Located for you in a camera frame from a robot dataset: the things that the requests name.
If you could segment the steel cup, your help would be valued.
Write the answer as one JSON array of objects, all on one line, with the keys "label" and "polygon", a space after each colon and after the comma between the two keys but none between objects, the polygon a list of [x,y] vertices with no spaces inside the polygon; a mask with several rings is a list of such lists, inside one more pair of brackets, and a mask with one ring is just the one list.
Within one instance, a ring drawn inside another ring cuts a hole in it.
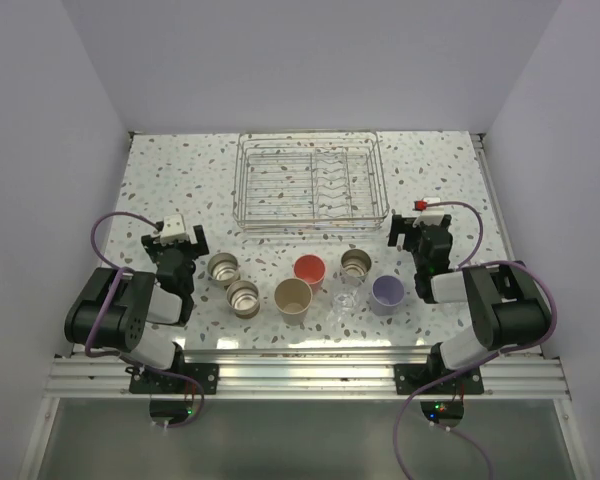
[{"label": "steel cup", "polygon": [[241,319],[253,318],[260,309],[259,289],[250,281],[233,282],[226,290],[226,300],[231,311]]},{"label": "steel cup", "polygon": [[211,280],[224,288],[240,279],[239,263],[237,258],[226,252],[217,253],[209,259],[207,266]]},{"label": "steel cup", "polygon": [[364,283],[372,267],[372,260],[368,253],[361,249],[349,249],[340,259],[343,274]]}]

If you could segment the purple plastic cup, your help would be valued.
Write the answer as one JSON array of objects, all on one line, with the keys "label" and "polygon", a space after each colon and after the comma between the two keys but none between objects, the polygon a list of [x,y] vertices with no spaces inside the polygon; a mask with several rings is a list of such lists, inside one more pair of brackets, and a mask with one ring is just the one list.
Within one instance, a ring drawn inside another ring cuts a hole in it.
[{"label": "purple plastic cup", "polygon": [[391,275],[377,277],[371,287],[370,308],[378,316],[394,314],[403,303],[405,288],[402,281]]}]

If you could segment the red plastic cup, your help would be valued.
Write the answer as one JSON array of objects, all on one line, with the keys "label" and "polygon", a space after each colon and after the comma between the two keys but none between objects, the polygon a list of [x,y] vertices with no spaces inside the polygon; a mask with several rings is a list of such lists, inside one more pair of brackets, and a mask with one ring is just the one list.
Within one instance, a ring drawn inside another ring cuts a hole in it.
[{"label": "red plastic cup", "polygon": [[321,257],[314,254],[300,256],[293,266],[294,275],[305,281],[317,293],[326,275],[326,265]]}]

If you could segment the beige plastic cup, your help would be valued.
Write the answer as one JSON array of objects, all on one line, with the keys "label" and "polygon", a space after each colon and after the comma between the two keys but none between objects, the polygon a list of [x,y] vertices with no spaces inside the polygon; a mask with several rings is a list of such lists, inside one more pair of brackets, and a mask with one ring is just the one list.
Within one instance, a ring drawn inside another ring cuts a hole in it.
[{"label": "beige plastic cup", "polygon": [[299,278],[281,281],[274,291],[276,308],[283,321],[289,326],[298,326],[304,322],[312,300],[311,287]]}]

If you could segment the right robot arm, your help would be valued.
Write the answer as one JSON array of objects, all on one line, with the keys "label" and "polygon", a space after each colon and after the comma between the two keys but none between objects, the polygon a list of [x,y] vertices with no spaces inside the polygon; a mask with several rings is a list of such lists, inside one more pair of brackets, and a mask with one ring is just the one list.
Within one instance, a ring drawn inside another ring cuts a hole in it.
[{"label": "right robot arm", "polygon": [[544,343],[556,328],[548,290],[522,262],[492,261],[450,268],[451,216],[391,219],[388,244],[409,252],[417,296],[427,304],[465,303],[471,326],[434,345],[422,376],[431,389],[448,392],[470,371],[502,353]]}]

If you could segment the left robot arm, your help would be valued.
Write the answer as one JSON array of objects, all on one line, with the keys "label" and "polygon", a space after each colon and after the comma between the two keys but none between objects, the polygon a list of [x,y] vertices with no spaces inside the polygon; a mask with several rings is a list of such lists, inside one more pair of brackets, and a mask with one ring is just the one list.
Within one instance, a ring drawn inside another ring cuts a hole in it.
[{"label": "left robot arm", "polygon": [[95,269],[66,316],[64,335],[91,358],[118,356],[153,369],[155,384],[173,393],[188,379],[182,347],[151,326],[186,326],[194,307],[196,260],[209,247],[201,225],[192,235],[176,220],[158,226],[157,236],[141,238],[156,270]]}]

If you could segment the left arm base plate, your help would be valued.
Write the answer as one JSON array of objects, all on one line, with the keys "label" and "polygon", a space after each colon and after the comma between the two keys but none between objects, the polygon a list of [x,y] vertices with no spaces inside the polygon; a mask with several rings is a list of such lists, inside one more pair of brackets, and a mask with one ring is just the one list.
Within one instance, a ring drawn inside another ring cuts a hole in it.
[{"label": "left arm base plate", "polygon": [[140,395],[178,395],[201,391],[214,395],[219,380],[219,366],[211,363],[185,363],[179,372],[179,375],[193,378],[199,386],[192,385],[189,380],[141,371],[135,366],[127,366],[125,372],[131,375],[129,392]]}]

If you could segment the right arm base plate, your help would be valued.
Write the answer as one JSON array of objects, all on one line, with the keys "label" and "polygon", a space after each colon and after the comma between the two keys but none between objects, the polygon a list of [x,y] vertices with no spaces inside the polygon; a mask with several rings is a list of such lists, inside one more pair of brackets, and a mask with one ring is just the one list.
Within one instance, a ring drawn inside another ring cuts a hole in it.
[{"label": "right arm base plate", "polygon": [[458,374],[450,370],[434,373],[425,364],[396,364],[393,366],[395,390],[398,395],[482,395],[485,393],[479,368]]}]

